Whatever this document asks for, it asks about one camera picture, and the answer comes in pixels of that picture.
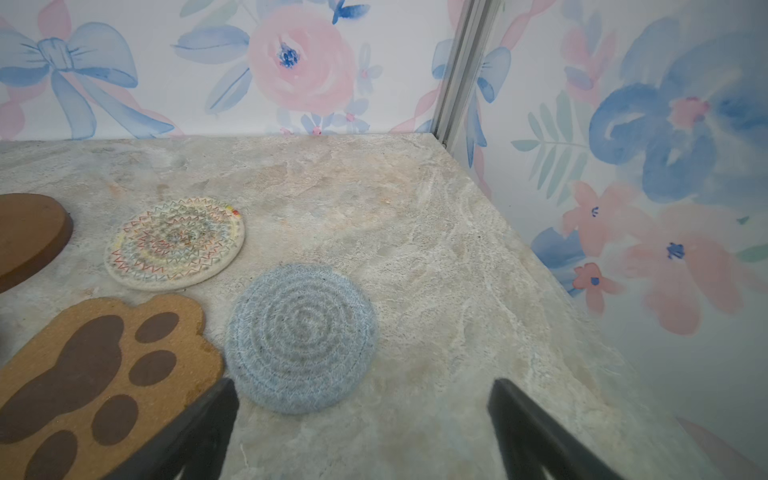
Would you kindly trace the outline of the plain brown wooden coaster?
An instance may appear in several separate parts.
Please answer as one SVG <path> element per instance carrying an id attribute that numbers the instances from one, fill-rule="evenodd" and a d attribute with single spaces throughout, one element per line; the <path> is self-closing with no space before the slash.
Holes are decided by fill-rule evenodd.
<path id="1" fill-rule="evenodd" d="M 73 233 L 73 220 L 54 198 L 31 193 L 1 196 L 1 292 L 51 263 Z"/>

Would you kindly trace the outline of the grey-blue woven round coaster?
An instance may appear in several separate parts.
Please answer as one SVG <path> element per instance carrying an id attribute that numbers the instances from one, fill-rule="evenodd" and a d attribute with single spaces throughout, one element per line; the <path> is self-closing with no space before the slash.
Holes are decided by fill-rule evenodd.
<path id="1" fill-rule="evenodd" d="M 324 265 L 280 265 L 238 298 L 226 363 L 238 392 L 286 415 L 331 407 L 368 372 L 377 312 L 350 279 Z"/>

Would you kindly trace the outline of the multicolour stitched round coaster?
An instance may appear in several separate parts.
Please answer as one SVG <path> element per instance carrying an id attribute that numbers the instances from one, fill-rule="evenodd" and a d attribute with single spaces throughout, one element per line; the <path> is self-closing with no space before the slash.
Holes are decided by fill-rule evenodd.
<path id="1" fill-rule="evenodd" d="M 202 283 L 226 269 L 245 240 L 244 217 L 210 197 L 167 201 L 123 222 L 105 248 L 107 273 L 140 291 Z"/>

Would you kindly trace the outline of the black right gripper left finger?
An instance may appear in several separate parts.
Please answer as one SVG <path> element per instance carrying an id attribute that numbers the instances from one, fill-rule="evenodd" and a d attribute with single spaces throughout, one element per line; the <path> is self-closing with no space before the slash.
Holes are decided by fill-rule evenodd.
<path id="1" fill-rule="evenodd" d="M 238 409 L 233 380 L 220 379 L 106 477 L 218 479 Z"/>

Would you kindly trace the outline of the cork paw print coaster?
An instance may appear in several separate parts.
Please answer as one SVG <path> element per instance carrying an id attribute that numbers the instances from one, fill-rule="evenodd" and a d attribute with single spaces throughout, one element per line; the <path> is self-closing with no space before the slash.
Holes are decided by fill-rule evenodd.
<path id="1" fill-rule="evenodd" d="M 101 479 L 223 374 L 201 305 L 177 294 L 59 313 L 1 369 L 1 476 Z"/>

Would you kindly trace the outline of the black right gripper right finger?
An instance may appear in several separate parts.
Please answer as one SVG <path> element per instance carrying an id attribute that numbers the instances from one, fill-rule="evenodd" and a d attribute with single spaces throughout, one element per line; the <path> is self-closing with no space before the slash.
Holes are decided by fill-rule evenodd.
<path id="1" fill-rule="evenodd" d="M 509 479 L 620 477 L 511 380 L 494 381 L 487 410 Z"/>

